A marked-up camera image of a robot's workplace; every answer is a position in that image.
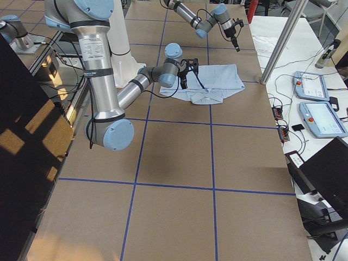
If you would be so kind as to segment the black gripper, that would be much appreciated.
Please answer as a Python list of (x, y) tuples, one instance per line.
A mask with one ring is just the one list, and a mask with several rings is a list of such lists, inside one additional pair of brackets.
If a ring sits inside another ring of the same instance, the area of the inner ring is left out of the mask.
[(235, 26), (231, 26), (227, 29), (224, 29), (223, 30), (225, 36), (226, 36), (226, 39), (228, 41), (231, 41), (233, 47), (235, 48), (235, 50), (237, 52), (240, 52), (240, 47), (239, 47), (239, 44), (238, 44), (238, 41), (237, 41), (237, 38), (235, 37), (235, 34), (237, 33), (236, 29), (235, 29)]
[(178, 77), (180, 79), (180, 85), (181, 85), (182, 89), (188, 88), (188, 86), (187, 86), (187, 74), (188, 74), (188, 71), (186, 69), (178, 72)]

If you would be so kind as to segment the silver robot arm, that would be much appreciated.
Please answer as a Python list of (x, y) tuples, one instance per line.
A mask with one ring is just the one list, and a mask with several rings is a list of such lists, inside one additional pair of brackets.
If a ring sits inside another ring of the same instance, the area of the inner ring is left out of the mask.
[(164, 1), (166, 7), (176, 12), (183, 20), (188, 22), (192, 28), (194, 28), (196, 35), (199, 38), (205, 38), (212, 28), (218, 24), (220, 29), (225, 34), (225, 40), (232, 43), (237, 52), (240, 51), (237, 37), (239, 34), (236, 31), (236, 26), (240, 28), (244, 26), (243, 20), (232, 19), (228, 13), (225, 4), (219, 4), (213, 11), (207, 13), (207, 18), (200, 18), (198, 15), (199, 10), (194, 13), (191, 11), (182, 1)]
[(184, 66), (180, 45), (170, 43), (162, 66), (140, 68), (117, 91), (107, 36), (115, 13), (114, 1), (45, 1), (47, 25), (78, 37), (83, 75), (90, 83), (92, 116), (85, 131), (90, 145), (120, 151), (134, 138), (134, 126), (126, 119), (125, 109), (152, 83), (172, 87)]

